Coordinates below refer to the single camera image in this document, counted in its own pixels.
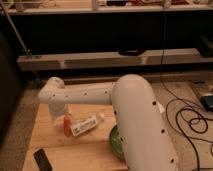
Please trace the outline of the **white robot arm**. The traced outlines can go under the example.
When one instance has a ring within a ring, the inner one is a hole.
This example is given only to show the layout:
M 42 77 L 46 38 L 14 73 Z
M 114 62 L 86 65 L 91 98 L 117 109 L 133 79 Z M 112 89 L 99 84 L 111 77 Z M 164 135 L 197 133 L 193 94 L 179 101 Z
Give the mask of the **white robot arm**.
M 127 74 L 112 83 L 67 88 L 52 77 L 38 98 L 54 116 L 64 114 L 68 104 L 112 106 L 128 171 L 178 171 L 178 157 L 145 78 Z

